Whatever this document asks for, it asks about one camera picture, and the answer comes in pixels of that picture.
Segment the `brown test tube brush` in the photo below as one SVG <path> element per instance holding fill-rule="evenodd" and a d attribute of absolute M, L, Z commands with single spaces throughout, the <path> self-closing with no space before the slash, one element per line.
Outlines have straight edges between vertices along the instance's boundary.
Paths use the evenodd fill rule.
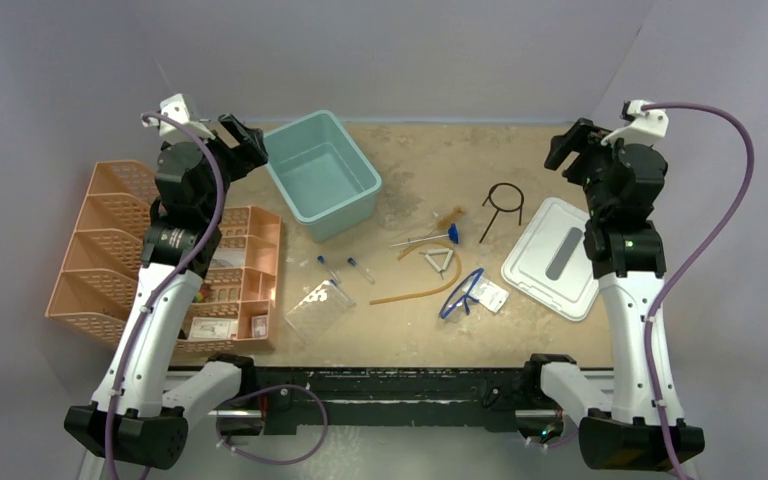
<path fill-rule="evenodd" d="M 453 223 L 456 223 L 465 214 L 465 209 L 462 206 L 456 206 L 448 213 L 441 215 L 436 219 L 434 228 L 439 230 L 447 230 Z"/>

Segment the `small clear glass beaker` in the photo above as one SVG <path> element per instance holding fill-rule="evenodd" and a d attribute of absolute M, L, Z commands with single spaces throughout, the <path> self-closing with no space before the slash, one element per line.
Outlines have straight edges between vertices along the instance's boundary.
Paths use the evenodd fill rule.
<path fill-rule="evenodd" d="M 376 204 L 378 224 L 385 230 L 401 230 L 402 224 L 410 217 L 399 204 L 393 204 L 388 200 L 379 200 Z"/>

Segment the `white clay pipe triangle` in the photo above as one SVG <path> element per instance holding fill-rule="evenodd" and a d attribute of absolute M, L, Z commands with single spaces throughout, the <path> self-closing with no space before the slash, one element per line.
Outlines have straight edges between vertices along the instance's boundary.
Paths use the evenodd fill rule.
<path fill-rule="evenodd" d="M 438 275 L 443 277 L 454 258 L 454 250 L 451 248 L 431 249 L 422 251 L 421 255 Z"/>

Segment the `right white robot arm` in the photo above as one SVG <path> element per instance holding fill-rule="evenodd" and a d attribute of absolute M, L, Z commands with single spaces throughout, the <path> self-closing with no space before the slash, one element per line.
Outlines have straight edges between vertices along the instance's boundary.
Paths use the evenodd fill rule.
<path fill-rule="evenodd" d="M 545 167 L 560 170 L 586 198 L 583 246 L 608 315 L 613 392 L 604 394 L 558 355 L 533 356 L 521 392 L 529 404 L 553 401 L 569 417 L 589 468 L 684 478 L 683 463 L 703 451 L 705 439 L 686 422 L 658 307 L 666 260 L 650 216 L 668 170 L 655 149 L 667 128 L 659 110 L 629 116 L 612 131 L 579 119 L 551 140 Z"/>

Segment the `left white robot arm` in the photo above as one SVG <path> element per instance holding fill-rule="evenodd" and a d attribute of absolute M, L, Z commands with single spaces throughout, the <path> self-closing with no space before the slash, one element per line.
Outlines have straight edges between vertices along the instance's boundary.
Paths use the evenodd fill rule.
<path fill-rule="evenodd" d="M 230 185 L 267 163 L 263 133 L 231 114 L 215 130 L 198 132 L 163 112 L 142 115 L 163 144 L 155 174 L 137 287 L 114 358 L 91 401 L 68 410 L 65 430 L 103 459 L 117 477 L 120 462 L 144 473 L 167 470 L 180 458 L 190 429 L 227 402 L 244 409 L 257 399 L 250 358 L 217 354 L 173 390 L 168 367 L 186 314 L 220 243 L 219 224 Z"/>

